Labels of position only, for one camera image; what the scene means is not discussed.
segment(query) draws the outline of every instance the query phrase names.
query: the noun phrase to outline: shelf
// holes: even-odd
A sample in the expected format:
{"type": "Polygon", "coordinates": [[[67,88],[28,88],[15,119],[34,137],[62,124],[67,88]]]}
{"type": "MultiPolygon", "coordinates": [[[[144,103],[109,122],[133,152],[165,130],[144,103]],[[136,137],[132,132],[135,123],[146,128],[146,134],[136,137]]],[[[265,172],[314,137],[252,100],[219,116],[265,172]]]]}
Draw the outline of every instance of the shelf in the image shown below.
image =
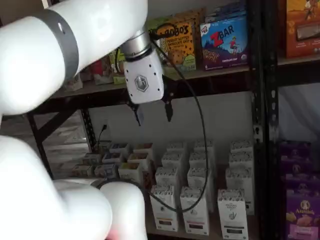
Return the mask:
{"type": "MultiPolygon", "coordinates": [[[[163,235],[168,237],[195,239],[195,240],[222,240],[221,225],[219,219],[218,209],[215,209],[215,213],[210,216],[210,232],[209,236],[197,235],[186,233],[184,220],[182,216],[179,216],[179,229],[175,231],[164,231],[156,228],[155,219],[152,211],[148,211],[145,216],[145,227],[148,234],[163,235]]],[[[248,233],[250,240],[259,239],[259,226],[258,219],[255,216],[247,216],[248,233]]]]}

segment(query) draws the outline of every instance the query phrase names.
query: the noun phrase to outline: black shelf frame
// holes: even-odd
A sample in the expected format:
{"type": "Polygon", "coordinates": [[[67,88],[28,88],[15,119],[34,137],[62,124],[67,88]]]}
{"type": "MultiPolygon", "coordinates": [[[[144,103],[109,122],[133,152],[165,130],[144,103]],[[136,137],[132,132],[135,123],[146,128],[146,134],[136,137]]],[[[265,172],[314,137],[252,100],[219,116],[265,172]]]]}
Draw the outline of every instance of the black shelf frame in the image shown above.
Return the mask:
{"type": "MultiPolygon", "coordinates": [[[[264,36],[262,28],[263,1],[247,0],[247,32],[249,40],[249,71],[233,72],[230,74],[189,79],[197,96],[235,93],[251,91],[252,131],[254,139],[254,165],[255,165],[255,193],[256,212],[259,220],[259,233],[261,240],[273,239],[274,233],[270,231],[270,212],[267,200],[268,172],[267,151],[267,125],[266,125],[266,96],[265,96],[265,69],[264,51],[261,39],[264,36]]],[[[178,81],[174,99],[191,97],[188,88],[182,81],[178,81]]],[[[52,134],[76,110],[81,110],[86,128],[89,148],[94,149],[96,136],[90,119],[90,108],[126,104],[128,93],[125,89],[99,91],[88,94],[67,97],[50,98],[35,110],[27,114],[36,144],[44,166],[53,177],[48,162],[43,141],[52,134]],[[35,115],[57,113],[48,123],[38,129],[35,115]]]]}

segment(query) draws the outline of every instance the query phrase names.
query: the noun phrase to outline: black metal bar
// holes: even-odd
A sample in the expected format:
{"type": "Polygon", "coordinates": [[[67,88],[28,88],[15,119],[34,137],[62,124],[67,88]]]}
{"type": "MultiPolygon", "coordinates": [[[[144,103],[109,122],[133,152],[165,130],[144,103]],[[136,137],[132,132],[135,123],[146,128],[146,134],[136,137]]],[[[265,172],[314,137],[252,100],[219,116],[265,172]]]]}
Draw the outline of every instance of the black metal bar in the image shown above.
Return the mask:
{"type": "Polygon", "coordinates": [[[92,127],[92,123],[91,123],[91,118],[90,118],[90,114],[88,109],[84,108],[81,109],[81,114],[83,117],[83,122],[84,122],[84,126],[85,126],[85,131],[86,131],[86,136],[88,138],[89,141],[89,147],[91,152],[95,151],[95,147],[96,147],[96,135],[94,132],[94,128],[92,127]]]}
{"type": "Polygon", "coordinates": [[[46,140],[57,128],[59,128],[68,118],[70,118],[76,110],[68,110],[58,112],[45,125],[38,129],[39,141],[46,140]]]}
{"type": "Polygon", "coordinates": [[[247,0],[247,32],[249,40],[249,67],[251,81],[251,109],[254,139],[254,172],[256,211],[259,221],[259,238],[269,240],[266,201],[266,119],[264,72],[262,54],[262,6],[260,0],[247,0]]]}
{"type": "Polygon", "coordinates": [[[44,148],[42,141],[41,141],[41,138],[39,136],[39,130],[37,128],[37,124],[36,124],[34,115],[32,115],[31,113],[28,113],[27,117],[28,117],[31,129],[32,129],[33,135],[34,135],[36,146],[38,147],[38,150],[39,150],[39,154],[40,154],[42,163],[43,163],[45,169],[47,170],[48,174],[50,175],[51,179],[54,179],[53,173],[50,168],[50,164],[48,162],[45,148],[44,148]]]}

